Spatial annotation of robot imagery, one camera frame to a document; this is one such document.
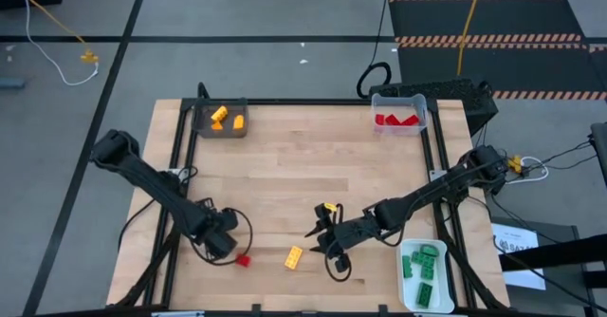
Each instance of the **paper sign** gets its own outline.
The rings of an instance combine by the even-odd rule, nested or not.
[[[529,230],[504,226],[492,223],[495,243],[506,252],[516,252],[538,247],[538,236]],[[535,269],[543,275],[542,269]],[[542,278],[530,270],[515,270],[504,272],[504,280],[507,285],[513,285],[530,289],[546,290],[546,283]]]

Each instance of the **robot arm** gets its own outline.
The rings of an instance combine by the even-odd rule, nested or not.
[[[317,236],[319,246],[312,251],[324,253],[328,259],[337,257],[336,269],[343,272],[350,269],[346,250],[370,238],[386,243],[386,238],[396,233],[402,237],[405,223],[415,211],[435,201],[459,203],[468,196],[471,186],[497,192],[506,183],[506,172],[506,160],[492,146],[479,146],[461,157],[444,176],[404,197],[382,199],[365,208],[362,217],[336,221],[329,209],[317,206],[319,220],[306,237],[324,231]]]
[[[227,233],[238,226],[235,211],[225,208],[218,212],[181,197],[179,178],[143,161],[137,141],[128,133],[110,130],[93,146],[90,161],[143,189],[171,213],[180,233],[197,245],[204,243],[213,258],[225,258],[236,247],[236,240]]]

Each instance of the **wooden tabletop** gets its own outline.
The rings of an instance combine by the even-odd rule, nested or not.
[[[157,169],[169,164],[179,106],[180,100],[156,102],[143,158]],[[439,107],[453,165],[472,146],[466,117],[458,101],[439,102]],[[250,218],[251,265],[212,267],[182,238],[171,308],[250,310],[252,304],[262,304],[263,310],[377,311],[385,304],[390,311],[406,311],[397,295],[395,249],[369,240],[349,250],[352,276],[336,283],[325,272],[322,255],[309,251],[316,238],[304,235],[315,225],[313,208],[322,202],[342,203],[348,219],[383,198],[404,196],[426,184],[420,137],[375,135],[366,106],[252,105],[249,118],[244,139],[198,139],[193,165],[199,173],[188,198],[210,196],[218,208],[236,208]],[[429,132],[437,162],[433,129]],[[480,190],[471,194],[483,199]],[[129,215],[149,199],[136,189]],[[470,264],[498,300],[509,305],[486,209],[467,200],[459,211]],[[126,232],[108,303],[117,302],[149,263],[158,212],[153,205]],[[241,220],[230,234],[241,252],[248,242],[247,224]],[[436,238],[432,207],[414,214],[405,237]],[[296,270],[284,266],[291,246],[303,249]],[[465,306],[461,274],[453,268],[459,305]],[[159,271],[155,301],[164,273],[164,268]]]

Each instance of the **red lego brick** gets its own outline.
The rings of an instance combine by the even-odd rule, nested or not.
[[[413,126],[416,124],[419,124],[419,118],[415,114],[400,123],[401,126]]]
[[[385,117],[383,114],[376,114],[376,124],[379,126],[383,126],[385,124]]]
[[[386,118],[386,124],[390,125],[390,126],[399,126],[400,121],[398,120],[397,117],[395,117],[394,114],[391,114],[388,116],[388,118]]]
[[[248,267],[248,265],[250,264],[250,256],[246,256],[243,254],[236,255],[236,264],[242,267]]]

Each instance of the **yellow cable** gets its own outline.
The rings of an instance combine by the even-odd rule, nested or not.
[[[59,27],[61,27],[62,29],[64,29],[65,31],[67,31],[68,33],[73,35],[74,37],[76,37],[76,39],[78,39],[80,41],[80,43],[84,44],[84,46],[86,47],[87,50],[89,49],[88,44],[83,39],[83,37],[79,36],[76,32],[72,31],[71,29],[69,29],[68,27],[63,25],[57,18],[55,18],[52,14],[50,14],[49,11],[47,11],[42,5],[38,4],[35,0],[29,0],[29,2],[31,4],[33,4],[34,6],[36,6],[36,8],[41,9],[42,12],[44,12],[48,16],[48,18],[50,18],[53,22],[55,22],[55,24],[57,24]]]
[[[464,45],[466,41],[466,36],[468,35],[468,27],[470,25],[470,21],[472,20],[472,15],[474,15],[474,9],[476,8],[476,1],[472,0],[472,6],[470,7],[470,12],[468,13],[468,19],[466,20],[466,24],[464,25],[464,32],[462,32],[462,40],[459,42],[459,56],[457,58],[457,76],[462,74],[462,59],[464,58]]]

